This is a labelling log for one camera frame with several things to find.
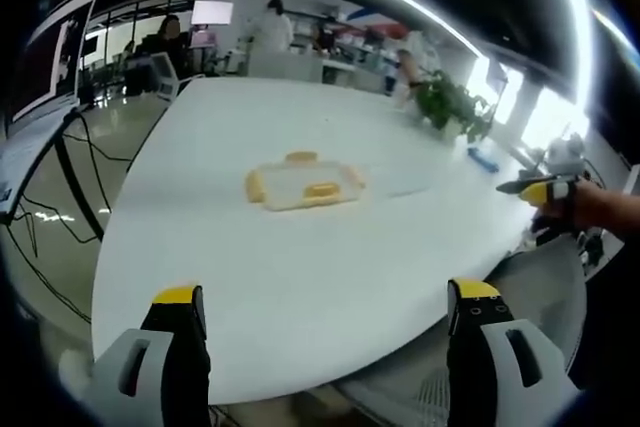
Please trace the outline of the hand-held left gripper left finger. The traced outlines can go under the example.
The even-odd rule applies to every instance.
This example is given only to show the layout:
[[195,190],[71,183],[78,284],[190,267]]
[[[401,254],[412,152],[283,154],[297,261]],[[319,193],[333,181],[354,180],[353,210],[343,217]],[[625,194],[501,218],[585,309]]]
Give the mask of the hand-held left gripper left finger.
[[209,426],[211,363],[203,289],[166,289],[138,328],[95,361],[92,412],[101,426]]

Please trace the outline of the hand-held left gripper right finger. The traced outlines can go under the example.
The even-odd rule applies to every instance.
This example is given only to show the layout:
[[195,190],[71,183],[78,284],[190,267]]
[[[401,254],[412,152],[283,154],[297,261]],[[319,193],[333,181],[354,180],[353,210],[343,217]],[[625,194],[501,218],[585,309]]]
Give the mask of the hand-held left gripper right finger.
[[449,426],[552,426],[579,397],[559,348],[492,285],[448,281]]

